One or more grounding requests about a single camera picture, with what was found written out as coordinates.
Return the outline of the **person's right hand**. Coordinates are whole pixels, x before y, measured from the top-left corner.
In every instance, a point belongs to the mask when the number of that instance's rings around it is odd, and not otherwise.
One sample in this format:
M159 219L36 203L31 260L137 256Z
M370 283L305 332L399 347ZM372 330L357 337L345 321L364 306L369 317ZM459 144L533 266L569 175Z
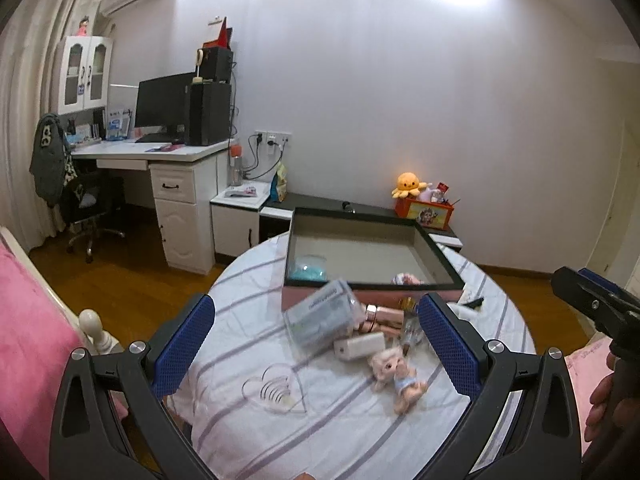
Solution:
M600 432L601 420L605 415L606 408L608 407L608 400L610 400L613 389L613 372L615 370L616 362L616 356L613 356L610 352L606 357L606 365L610 370L612 370L612 373L599 382L599 385L597 385L597 388L593 390L593 393L591 393L589 398L591 410L586 419L586 429L584 434L586 442L593 441ZM622 410L622 408L623 406L620 403L620 406L616 406L614 415L612 416L614 424L618 428L625 428L627 425L627 423L623 421L624 410Z

